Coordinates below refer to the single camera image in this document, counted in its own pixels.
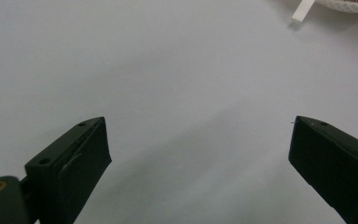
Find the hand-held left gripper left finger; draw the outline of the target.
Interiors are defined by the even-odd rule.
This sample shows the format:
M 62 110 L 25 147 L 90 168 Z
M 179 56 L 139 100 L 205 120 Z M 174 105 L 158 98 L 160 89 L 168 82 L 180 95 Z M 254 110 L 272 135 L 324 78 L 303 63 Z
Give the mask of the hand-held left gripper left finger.
M 28 161 L 40 223 L 73 224 L 111 162 L 103 117 L 78 123 Z

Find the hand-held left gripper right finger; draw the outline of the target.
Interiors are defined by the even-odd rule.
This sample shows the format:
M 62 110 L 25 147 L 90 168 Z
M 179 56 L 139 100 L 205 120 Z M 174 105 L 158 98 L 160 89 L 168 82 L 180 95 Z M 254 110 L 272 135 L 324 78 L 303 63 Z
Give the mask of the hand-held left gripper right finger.
M 288 160 L 347 224 L 358 224 L 358 139 L 298 116 Z

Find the white towel with logo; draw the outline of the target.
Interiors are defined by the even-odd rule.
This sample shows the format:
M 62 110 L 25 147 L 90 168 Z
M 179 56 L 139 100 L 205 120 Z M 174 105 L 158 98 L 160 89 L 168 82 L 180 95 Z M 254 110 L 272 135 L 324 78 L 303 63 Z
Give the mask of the white towel with logo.
M 314 4 L 319 4 L 339 12 L 358 14 L 358 0 L 301 0 L 291 20 L 301 23 Z

